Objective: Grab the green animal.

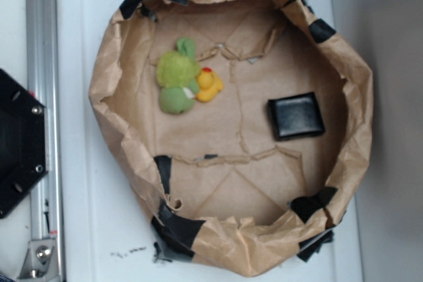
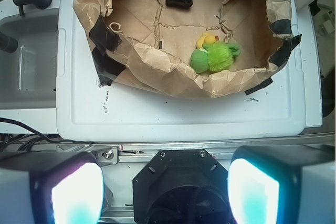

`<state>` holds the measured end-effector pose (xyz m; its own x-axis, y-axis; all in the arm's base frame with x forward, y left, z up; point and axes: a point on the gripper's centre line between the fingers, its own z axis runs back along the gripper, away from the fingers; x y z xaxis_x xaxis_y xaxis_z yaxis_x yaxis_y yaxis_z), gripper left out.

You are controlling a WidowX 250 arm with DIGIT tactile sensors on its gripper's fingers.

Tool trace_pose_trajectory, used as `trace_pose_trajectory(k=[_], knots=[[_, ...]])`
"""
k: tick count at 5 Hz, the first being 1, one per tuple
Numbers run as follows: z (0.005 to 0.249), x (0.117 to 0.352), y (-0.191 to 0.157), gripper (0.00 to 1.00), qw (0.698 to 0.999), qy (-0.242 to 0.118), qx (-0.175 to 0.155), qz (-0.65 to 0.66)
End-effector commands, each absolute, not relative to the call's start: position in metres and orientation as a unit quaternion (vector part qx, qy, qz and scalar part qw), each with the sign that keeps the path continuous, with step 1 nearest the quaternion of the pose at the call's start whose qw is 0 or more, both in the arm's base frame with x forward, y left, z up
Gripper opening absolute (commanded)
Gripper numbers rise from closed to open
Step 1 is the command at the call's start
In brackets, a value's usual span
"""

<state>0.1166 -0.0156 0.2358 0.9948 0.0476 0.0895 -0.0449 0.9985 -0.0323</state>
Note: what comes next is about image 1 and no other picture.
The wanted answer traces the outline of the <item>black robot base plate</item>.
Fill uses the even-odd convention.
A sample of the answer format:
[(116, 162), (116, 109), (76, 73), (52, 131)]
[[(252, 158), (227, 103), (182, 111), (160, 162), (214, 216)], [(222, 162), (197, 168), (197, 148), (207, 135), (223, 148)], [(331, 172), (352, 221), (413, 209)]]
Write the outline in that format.
[(46, 174), (44, 105), (1, 70), (1, 218)]

